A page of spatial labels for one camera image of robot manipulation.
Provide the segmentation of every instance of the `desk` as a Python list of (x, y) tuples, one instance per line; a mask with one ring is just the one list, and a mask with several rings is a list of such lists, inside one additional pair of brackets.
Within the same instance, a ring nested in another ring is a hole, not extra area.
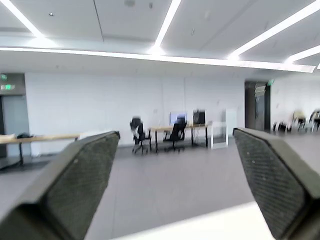
[(58, 134), (58, 135), (40, 135), (33, 136), (29, 138), (7, 138), (0, 137), (0, 144), (19, 144), (19, 162), (18, 165), (21, 166), (24, 164), (24, 158), (22, 153), (22, 144), (32, 143), (32, 142), (42, 142), (42, 141), (56, 141), (56, 140), (66, 140), (74, 139), (78, 140), (80, 134)]
[[(191, 145), (194, 145), (194, 129), (204, 128), (205, 129), (205, 146), (208, 147), (208, 126), (209, 124), (187, 124), (185, 129), (191, 129)], [(149, 136), (151, 132), (154, 132), (155, 138), (155, 152), (158, 153), (158, 132), (172, 131), (174, 126), (153, 126), (149, 128)]]

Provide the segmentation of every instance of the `desk leg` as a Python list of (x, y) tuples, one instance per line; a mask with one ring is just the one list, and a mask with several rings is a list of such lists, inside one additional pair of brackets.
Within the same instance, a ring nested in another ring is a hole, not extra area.
[(191, 146), (194, 145), (194, 129), (191, 128)]
[(205, 147), (208, 147), (208, 127), (205, 127)]
[(154, 132), (154, 137), (155, 137), (155, 153), (158, 153), (158, 131)]
[(20, 161), (19, 161), (19, 165), (23, 165), (24, 164), (24, 157), (22, 155), (22, 143), (19, 142), (19, 157), (20, 157)]
[(151, 130), (149, 129), (149, 150), (150, 152), (152, 151), (152, 146), (151, 146)]

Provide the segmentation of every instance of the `door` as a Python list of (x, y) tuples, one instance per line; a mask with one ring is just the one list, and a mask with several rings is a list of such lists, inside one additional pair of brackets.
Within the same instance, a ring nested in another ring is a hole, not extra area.
[(270, 89), (267, 82), (245, 82), (244, 113), (246, 128), (270, 131)]
[(255, 129), (265, 130), (265, 95), (255, 97)]
[[(3, 96), (2, 111), (4, 119), (4, 132), (6, 135), (29, 133), (29, 121), (26, 96)], [(7, 144), (7, 156), (18, 156), (17, 144)], [(22, 144), (23, 155), (31, 154), (31, 144)]]

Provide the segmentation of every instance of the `ceiling light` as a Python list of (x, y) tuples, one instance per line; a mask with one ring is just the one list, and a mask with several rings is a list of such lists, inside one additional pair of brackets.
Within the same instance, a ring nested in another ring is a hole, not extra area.
[(262, 43), (263, 41), (271, 38), (272, 36), (280, 33), (281, 31), (287, 29), (288, 27), (292, 26), (293, 24), (305, 19), (306, 17), (314, 14), (315, 12), (320, 10), (320, 0), (316, 0), (313, 3), (309, 4), (305, 8), (301, 9), (300, 11), (296, 12), (292, 16), (288, 17), (287, 19), (283, 20), (282, 22), (278, 23), (274, 27), (270, 28), (269, 30), (265, 31), (264, 33), (260, 34), (256, 38), (252, 39), (251, 41), (247, 42), (245, 45), (239, 47), (235, 50), (232, 55), (238, 56), (243, 54), (244, 52), (248, 51), (249, 49), (253, 48), (254, 46)]
[(233, 55), (233, 54), (230, 54), (227, 58), (228, 60), (239, 60), (239, 56), (238, 55)]
[(151, 55), (164, 55), (165, 52), (159, 46), (152, 46), (149, 49), (148, 54), (151, 54)]
[(155, 43), (154, 43), (155, 46), (159, 47), (161, 45), (162, 40), (164, 39), (164, 37), (167, 33), (167, 30), (171, 24), (172, 19), (174, 18), (175, 14), (176, 14), (176, 11), (177, 11), (180, 3), (181, 3), (181, 0), (172, 0), (171, 5), (169, 7), (169, 10), (165, 16), (164, 21), (163, 21), (160, 32), (158, 34), (158, 37), (155, 40)]
[(320, 53), (320, 45), (309, 48), (309, 49), (301, 51), (301, 52), (298, 52), (294, 55), (291, 55), (290, 57), (288, 57), (288, 59), (285, 62), (286, 63), (293, 63), (297, 60), (305, 59), (307, 57), (310, 57), (312, 55), (316, 55), (319, 53)]
[(22, 48), (22, 47), (0, 47), (0, 51), (11, 52), (35, 52), (35, 53), (55, 53), (55, 54), (75, 54), (88, 56), (102, 56), (111, 58), (140, 59), (150, 61), (161, 61), (171, 63), (199, 64), (211, 66), (241, 67), (254, 69), (271, 69), (301, 73), (313, 73), (316, 66), (286, 64), (265, 61), (235, 61), (227, 59), (195, 58), (181, 56), (160, 56), (134, 53), (104, 52), (104, 51), (84, 51), (66, 49), (47, 49), (47, 48)]
[(0, 0), (0, 2), (3, 3), (3, 5), (9, 9), (9, 11), (15, 15), (15, 17), (19, 19), (20, 22), (23, 23), (23, 25), (25, 25), (30, 32), (33, 33), (34, 36), (37, 38), (44, 38), (44, 35), (18, 10), (18, 8), (16, 8), (15, 5), (13, 5), (11, 1)]

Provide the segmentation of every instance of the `white wall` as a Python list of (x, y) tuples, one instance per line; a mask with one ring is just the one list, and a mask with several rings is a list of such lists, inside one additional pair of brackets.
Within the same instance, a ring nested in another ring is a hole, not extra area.
[(271, 86), (271, 127), (274, 122), (291, 122), (295, 110), (302, 110), (309, 120), (320, 108), (320, 77), (296, 74), (275, 79)]
[[(207, 121), (223, 120), (237, 109), (244, 126), (243, 79), (146, 78), (26, 73), (31, 134), (120, 131), (120, 145), (132, 144), (129, 122), (140, 116), (144, 128), (168, 125), (169, 113), (205, 109)], [(58, 152), (70, 141), (33, 143), (32, 154)]]

